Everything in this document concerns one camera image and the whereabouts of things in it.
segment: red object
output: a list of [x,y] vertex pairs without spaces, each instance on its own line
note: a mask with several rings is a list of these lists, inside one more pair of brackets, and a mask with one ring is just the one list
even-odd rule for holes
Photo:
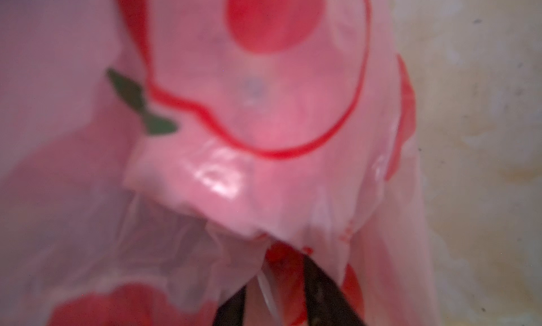
[[139,49],[147,68],[151,67],[151,45],[148,42],[147,0],[117,0],[120,15]]
[[[283,302],[285,323],[290,326],[301,325],[307,320],[303,255],[294,248],[277,242],[267,251],[266,260],[279,287],[280,297]],[[363,317],[364,303],[362,290],[356,274],[350,265],[346,267],[341,291],[350,306],[359,316]]]
[[416,95],[414,94],[414,88],[410,84],[407,66],[403,58],[397,55],[397,59],[399,60],[399,72],[401,74],[401,117],[397,127],[397,136],[395,137],[388,172],[386,173],[386,180],[390,180],[399,169],[403,144],[416,132]]
[[324,8],[324,0],[228,0],[227,24],[247,51],[274,53],[305,40]]
[[127,284],[108,295],[83,295],[58,306],[47,326],[210,325],[215,312],[216,304],[206,303],[198,314],[181,314],[159,290]]

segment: beige wall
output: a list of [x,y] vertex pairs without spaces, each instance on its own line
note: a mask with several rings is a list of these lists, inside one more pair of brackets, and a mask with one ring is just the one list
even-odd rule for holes
[[542,325],[542,0],[390,0],[446,325]]

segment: plastic sheet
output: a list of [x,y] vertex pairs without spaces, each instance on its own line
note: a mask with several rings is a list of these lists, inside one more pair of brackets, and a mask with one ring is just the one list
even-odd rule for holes
[[1,324],[210,325],[276,241],[369,325],[438,324],[386,0],[0,0],[0,31]]

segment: red printed circle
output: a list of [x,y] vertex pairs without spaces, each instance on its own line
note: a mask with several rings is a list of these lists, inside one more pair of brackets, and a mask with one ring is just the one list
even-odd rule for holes
[[[320,13],[324,11],[324,0],[322,0],[322,5],[318,6],[317,0],[309,0],[309,1],[303,1],[304,6],[302,7],[303,10],[311,9],[312,11],[308,11],[307,15],[300,15],[300,20],[298,21],[289,21],[289,24],[287,26],[287,29],[283,29],[281,32],[281,35],[278,35],[276,38],[272,38],[273,40],[270,40],[270,43],[262,43],[262,41],[267,40],[269,38],[266,38],[266,36],[263,36],[263,39],[261,38],[261,34],[248,34],[250,30],[253,30],[254,28],[249,28],[249,25],[246,22],[243,22],[239,19],[246,18],[246,15],[241,16],[241,13],[236,13],[241,9],[242,1],[231,1],[230,3],[238,4],[234,6],[228,5],[228,11],[227,13],[231,12],[232,15],[228,15],[227,17],[232,17],[232,24],[230,26],[232,27],[231,31],[238,31],[238,34],[234,34],[236,37],[236,40],[238,42],[242,42],[241,36],[244,35],[248,37],[247,44],[241,44],[246,46],[246,49],[251,49],[253,51],[259,51],[261,53],[270,53],[272,51],[280,51],[281,49],[285,49],[287,47],[290,47],[291,45],[296,44],[297,42],[301,42],[303,39],[308,36],[313,30],[314,27],[318,24],[319,21],[319,14],[318,12],[315,12],[315,10],[320,9]],[[268,6],[259,6],[259,9],[275,9],[277,11],[273,12],[262,12],[260,11],[263,16],[260,16],[260,22],[262,22],[262,19],[270,19],[269,16],[266,17],[266,15],[269,15],[271,13],[274,14],[273,25],[267,25],[266,28],[268,28],[267,32],[269,32],[269,28],[274,28],[274,26],[279,27],[281,25],[284,25],[280,21],[284,22],[284,15],[288,14],[288,10],[291,11],[292,6],[288,5],[284,8],[279,7],[276,4],[277,0],[267,0]],[[300,0],[294,0],[295,2],[302,4]],[[328,142],[337,132],[344,126],[347,119],[350,118],[354,110],[356,109],[356,106],[359,103],[359,98],[362,93],[362,90],[364,88],[364,82],[365,82],[365,73],[367,69],[367,62],[369,58],[369,50],[370,50],[370,38],[371,38],[371,25],[372,25],[372,4],[370,0],[364,0],[365,2],[365,23],[366,23],[366,35],[365,35],[365,48],[363,52],[363,58],[362,58],[362,64],[360,65],[359,70],[359,78],[358,78],[358,84],[356,85],[356,88],[353,92],[351,103],[349,107],[346,109],[344,114],[335,122],[334,125],[332,125],[325,133],[320,135],[319,137],[308,141],[306,143],[303,143],[301,145],[297,146],[290,146],[284,149],[265,149],[261,147],[252,146],[250,144],[247,144],[241,140],[239,140],[237,137],[233,136],[223,125],[222,123],[216,118],[216,115],[212,112],[211,109],[207,108],[207,106],[202,105],[200,102],[198,102],[195,99],[189,99],[177,96],[175,94],[169,93],[167,90],[163,89],[159,85],[157,85],[155,79],[154,79],[154,70],[153,70],[153,63],[152,58],[150,54],[150,43],[148,38],[148,26],[150,25],[148,22],[148,14],[147,14],[147,1],[146,0],[117,0],[117,4],[121,10],[122,18],[124,19],[124,22],[126,24],[126,27],[128,29],[128,32],[130,33],[130,36],[132,37],[132,40],[138,47],[138,50],[140,51],[141,56],[143,57],[143,60],[145,62],[148,76],[146,80],[146,86],[147,86],[147,92],[150,95],[150,97],[153,99],[153,101],[179,110],[183,112],[189,112],[193,114],[196,118],[200,120],[200,122],[215,136],[223,140],[225,143],[230,145],[231,147],[235,149],[239,149],[240,151],[244,151],[247,153],[252,153],[255,156],[261,157],[261,158],[268,158],[268,159],[274,159],[274,160],[285,160],[285,159],[292,159],[296,157],[303,156],[305,154],[311,153],[315,151],[316,149],[322,147],[326,142]],[[287,33],[296,33],[294,35],[297,35],[297,38],[295,40],[292,39],[279,39],[279,38],[287,38]]]
[[320,22],[324,0],[228,0],[226,20],[247,51],[274,53],[305,40]]

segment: translucent plastic bag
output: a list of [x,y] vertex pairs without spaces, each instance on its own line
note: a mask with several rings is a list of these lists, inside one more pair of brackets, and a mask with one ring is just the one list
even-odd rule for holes
[[303,323],[294,249],[369,325],[438,324],[386,0],[0,0],[0,32],[0,324],[209,325],[266,252]]

